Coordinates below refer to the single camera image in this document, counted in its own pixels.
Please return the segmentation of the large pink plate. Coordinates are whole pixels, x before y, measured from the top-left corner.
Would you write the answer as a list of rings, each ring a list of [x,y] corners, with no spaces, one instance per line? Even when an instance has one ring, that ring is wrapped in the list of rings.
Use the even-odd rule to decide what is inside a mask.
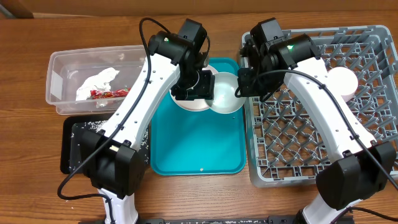
[[[205,68],[203,68],[202,71],[211,71],[212,74],[218,73],[218,71],[212,67],[211,65],[207,65]],[[205,111],[210,109],[210,107],[207,105],[206,101],[204,99],[195,99],[192,101],[183,101],[183,100],[176,100],[175,97],[171,94],[171,90],[169,90],[169,95],[172,97],[172,100],[181,108],[187,110],[187,111]]]

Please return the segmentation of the grey bowl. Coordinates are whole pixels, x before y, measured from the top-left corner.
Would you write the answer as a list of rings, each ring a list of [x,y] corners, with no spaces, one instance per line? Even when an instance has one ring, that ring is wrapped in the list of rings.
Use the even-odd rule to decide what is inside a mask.
[[[238,77],[229,72],[215,74],[215,85],[212,100],[205,100],[211,110],[219,114],[230,114],[239,110],[246,98],[235,96],[238,89]]]

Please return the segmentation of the white rice pile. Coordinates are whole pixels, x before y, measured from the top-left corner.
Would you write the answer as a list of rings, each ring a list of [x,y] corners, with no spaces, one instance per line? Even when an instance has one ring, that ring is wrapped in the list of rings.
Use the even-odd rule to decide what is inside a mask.
[[[75,123],[71,128],[71,133],[68,135],[69,140],[63,144],[69,150],[69,165],[68,170],[75,170],[83,161],[80,156],[80,137],[84,131],[98,132],[105,121],[89,121],[84,123]],[[150,164],[150,142],[149,142],[149,128],[143,134],[139,154],[144,158],[145,166]]]

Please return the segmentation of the small pink bowl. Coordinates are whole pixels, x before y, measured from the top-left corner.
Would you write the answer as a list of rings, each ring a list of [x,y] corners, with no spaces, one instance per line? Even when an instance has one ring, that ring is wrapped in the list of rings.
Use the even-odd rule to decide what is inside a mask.
[[[335,67],[328,71],[328,76],[333,88],[348,102],[354,97],[359,86],[359,81],[355,73],[345,67]]]

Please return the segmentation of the white napkin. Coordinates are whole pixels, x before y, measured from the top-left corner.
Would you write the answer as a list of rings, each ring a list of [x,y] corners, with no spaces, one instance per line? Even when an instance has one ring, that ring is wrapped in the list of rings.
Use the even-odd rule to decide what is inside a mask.
[[[76,100],[87,100],[91,97],[91,90],[110,91],[111,81],[113,81],[119,74],[119,70],[109,67],[87,78],[81,87],[76,91]]]

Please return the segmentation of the red snack wrapper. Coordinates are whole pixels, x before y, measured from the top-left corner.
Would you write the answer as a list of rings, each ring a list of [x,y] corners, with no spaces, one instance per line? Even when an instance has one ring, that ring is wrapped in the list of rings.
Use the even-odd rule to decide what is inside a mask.
[[[130,89],[120,89],[116,91],[101,91],[101,90],[91,90],[90,99],[103,99],[103,98],[119,98],[125,97],[129,93]]]

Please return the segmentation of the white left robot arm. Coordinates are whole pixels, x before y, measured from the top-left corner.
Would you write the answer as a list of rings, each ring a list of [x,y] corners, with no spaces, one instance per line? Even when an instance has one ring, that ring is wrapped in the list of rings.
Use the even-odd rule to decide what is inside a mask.
[[[135,223],[134,192],[146,165],[139,154],[142,137],[167,94],[176,100],[211,100],[215,76],[205,70],[210,39],[201,23],[186,19],[178,33],[163,28],[144,41],[144,68],[127,97],[98,132],[80,138],[82,171],[106,207],[105,223]]]

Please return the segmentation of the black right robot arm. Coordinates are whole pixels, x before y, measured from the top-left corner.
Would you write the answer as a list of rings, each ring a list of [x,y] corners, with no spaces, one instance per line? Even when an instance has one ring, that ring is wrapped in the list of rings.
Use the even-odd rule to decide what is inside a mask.
[[[390,142],[378,143],[356,119],[333,82],[349,70],[328,70],[308,35],[287,37],[275,18],[259,22],[250,35],[240,52],[249,65],[238,70],[235,96],[266,100],[285,85],[313,121],[330,160],[316,176],[315,199],[294,216],[277,217],[277,223],[336,223],[394,182],[396,150]]]

